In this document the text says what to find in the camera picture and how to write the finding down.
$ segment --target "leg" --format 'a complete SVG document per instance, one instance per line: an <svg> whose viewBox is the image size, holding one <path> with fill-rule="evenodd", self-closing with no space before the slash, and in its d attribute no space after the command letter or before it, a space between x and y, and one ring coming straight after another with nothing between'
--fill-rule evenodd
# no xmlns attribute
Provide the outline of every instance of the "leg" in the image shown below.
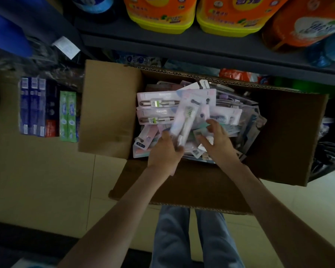
<svg viewBox="0 0 335 268"><path fill-rule="evenodd" d="M196 210L205 268L244 267L222 213Z"/></svg>
<svg viewBox="0 0 335 268"><path fill-rule="evenodd" d="M150 267L191 267L190 209L164 205L156 226Z"/></svg>

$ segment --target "green box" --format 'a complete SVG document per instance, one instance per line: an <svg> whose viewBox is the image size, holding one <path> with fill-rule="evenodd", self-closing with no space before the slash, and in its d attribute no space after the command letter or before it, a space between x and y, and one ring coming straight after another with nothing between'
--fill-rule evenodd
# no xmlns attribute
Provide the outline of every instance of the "green box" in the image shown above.
<svg viewBox="0 0 335 268"><path fill-rule="evenodd" d="M78 142L78 123L80 116L81 96L68 92L68 141Z"/></svg>
<svg viewBox="0 0 335 268"><path fill-rule="evenodd" d="M68 141L68 92L60 91L60 139Z"/></svg>

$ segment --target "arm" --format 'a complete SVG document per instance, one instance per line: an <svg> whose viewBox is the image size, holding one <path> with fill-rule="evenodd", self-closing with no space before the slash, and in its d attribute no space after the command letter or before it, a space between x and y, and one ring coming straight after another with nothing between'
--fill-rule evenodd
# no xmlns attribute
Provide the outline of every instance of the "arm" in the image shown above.
<svg viewBox="0 0 335 268"><path fill-rule="evenodd" d="M236 184L285 267L335 267L335 248L285 207L243 165L225 130L214 120L208 129L214 145L203 136L208 154Z"/></svg>
<svg viewBox="0 0 335 268"><path fill-rule="evenodd" d="M120 267L147 205L183 154L183 148L175 151L169 133L163 132L142 175L77 242L58 268Z"/></svg>

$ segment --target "dark gray shelf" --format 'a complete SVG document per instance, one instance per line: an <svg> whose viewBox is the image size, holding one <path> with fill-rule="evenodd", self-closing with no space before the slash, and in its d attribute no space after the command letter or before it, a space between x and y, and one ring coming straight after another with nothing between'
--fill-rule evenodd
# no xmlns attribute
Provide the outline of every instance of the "dark gray shelf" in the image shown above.
<svg viewBox="0 0 335 268"><path fill-rule="evenodd" d="M125 15L105 25L76 17L74 25L91 47L335 85L335 64L320 69L307 63L303 51L272 52L257 33L242 38L215 36L204 33L195 22L181 35L161 34L140 28Z"/></svg>

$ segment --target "person's left hand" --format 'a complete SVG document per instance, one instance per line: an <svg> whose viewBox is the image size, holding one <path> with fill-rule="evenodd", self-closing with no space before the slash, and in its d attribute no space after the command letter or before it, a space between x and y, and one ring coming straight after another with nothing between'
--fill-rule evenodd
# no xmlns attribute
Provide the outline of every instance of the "person's left hand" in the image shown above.
<svg viewBox="0 0 335 268"><path fill-rule="evenodd" d="M184 148L180 146L175 150L169 132L163 131L160 139L150 151L147 166L167 179L175 171L183 155Z"/></svg>

